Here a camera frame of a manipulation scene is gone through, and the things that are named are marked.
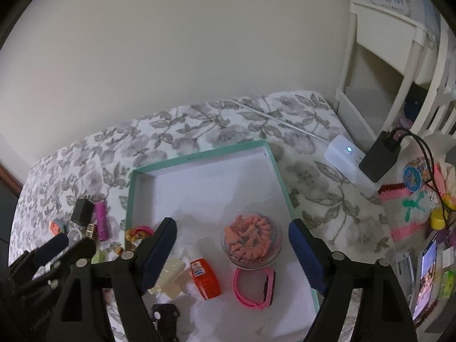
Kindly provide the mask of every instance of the floral tablecloth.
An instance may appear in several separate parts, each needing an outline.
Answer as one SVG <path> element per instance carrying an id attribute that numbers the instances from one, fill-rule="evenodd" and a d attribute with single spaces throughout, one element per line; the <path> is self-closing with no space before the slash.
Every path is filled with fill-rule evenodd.
<path id="1" fill-rule="evenodd" d="M 325 99 L 316 92 L 278 92 L 243 97 L 239 102 L 315 133 L 328 142 L 346 131 Z M 392 245 L 383 207 L 366 199 L 323 154 L 327 143 L 268 119 L 230 101 L 213 101 L 160 111 L 124 122 L 75 142 L 36 162 L 15 212 L 10 263 L 24 250 L 52 237 L 49 222 L 70 217 L 76 199 L 106 200 L 110 240 L 101 243 L 107 259 L 124 244 L 131 173 L 168 158 L 253 139 L 266 139 L 277 160 L 296 214 L 331 250 L 352 260 L 374 262 Z M 359 301 L 359 295 L 353 299 Z M 126 341 L 115 303 L 108 312 L 116 340 Z M 353 328 L 349 314 L 341 341 Z"/>

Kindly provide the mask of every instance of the black cable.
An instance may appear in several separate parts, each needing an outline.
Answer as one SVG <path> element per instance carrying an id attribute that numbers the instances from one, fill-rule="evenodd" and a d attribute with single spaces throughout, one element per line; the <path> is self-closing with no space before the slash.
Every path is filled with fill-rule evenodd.
<path id="1" fill-rule="evenodd" d="M 406 136 L 411 136 L 411 137 L 413 137 L 413 139 L 416 141 L 416 143 L 420 147 L 421 152 L 423 153 L 423 156 L 425 158 L 427 169 L 429 171 L 429 176 L 430 176 L 430 179 L 425 181 L 425 185 L 427 187 L 429 187 L 431 190 L 433 190 L 439 197 L 440 204 L 442 206 L 442 217 L 443 217 L 443 220 L 445 221 L 445 228 L 449 231 L 450 225 L 448 224 L 448 218 L 445 216 L 445 214 L 448 214 L 449 211 L 454 211 L 454 210 L 451 209 L 450 207 L 448 207 L 448 205 L 443 201 L 443 198 L 442 198 L 439 190 L 437 189 L 437 183 L 435 182 L 435 178 L 434 178 L 435 162 L 434 162 L 434 157 L 432 156 L 432 153 L 430 151 L 428 144 L 418 135 L 415 135 L 413 132 L 409 131 L 408 129 L 402 128 L 402 127 L 393 129 L 388 141 L 390 141 L 391 139 L 394 138 L 394 135 L 397 131 L 405 131 L 405 134 L 401 135 L 399 137 L 396 145 L 399 144 Z"/>

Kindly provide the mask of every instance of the gray flower pattern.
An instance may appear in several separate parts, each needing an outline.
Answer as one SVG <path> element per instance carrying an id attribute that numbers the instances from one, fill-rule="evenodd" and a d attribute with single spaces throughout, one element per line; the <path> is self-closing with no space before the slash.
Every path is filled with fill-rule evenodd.
<path id="1" fill-rule="evenodd" d="M 331 141 L 345 129 L 324 98 L 312 91 L 242 97 L 238 102 Z M 327 144 L 230 101 L 181 106 L 123 122 L 72 143 L 36 162 L 24 184 L 13 222 L 9 261 L 52 237 L 55 218 L 69 228 L 76 199 L 106 200 L 110 239 L 100 247 L 114 259 L 124 243 L 131 172 L 161 160 L 249 140 L 271 145 L 295 217 L 331 250 L 374 262 L 391 245 L 384 209 L 363 197 L 323 157 Z M 117 341 L 126 340 L 115 301 L 109 318 Z M 344 326 L 349 335 L 353 326 Z"/>

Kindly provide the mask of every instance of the orange bottle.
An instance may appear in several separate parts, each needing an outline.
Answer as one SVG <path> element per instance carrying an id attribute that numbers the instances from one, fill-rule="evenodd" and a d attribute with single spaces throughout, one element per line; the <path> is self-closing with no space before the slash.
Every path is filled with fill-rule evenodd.
<path id="1" fill-rule="evenodd" d="M 193 281 L 205 300 L 219 296 L 220 284 L 209 263 L 202 257 L 202 254 L 195 245 L 187 249 L 190 271 Z"/>

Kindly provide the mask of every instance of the purple tube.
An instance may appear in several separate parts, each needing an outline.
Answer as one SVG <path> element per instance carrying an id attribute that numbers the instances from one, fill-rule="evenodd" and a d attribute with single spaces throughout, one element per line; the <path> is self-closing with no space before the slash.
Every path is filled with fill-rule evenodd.
<path id="1" fill-rule="evenodd" d="M 103 201 L 95 203 L 95 213 L 97 215 L 98 238 L 101 242 L 104 242 L 109 239 L 109 235 L 106 227 L 106 210 Z"/>

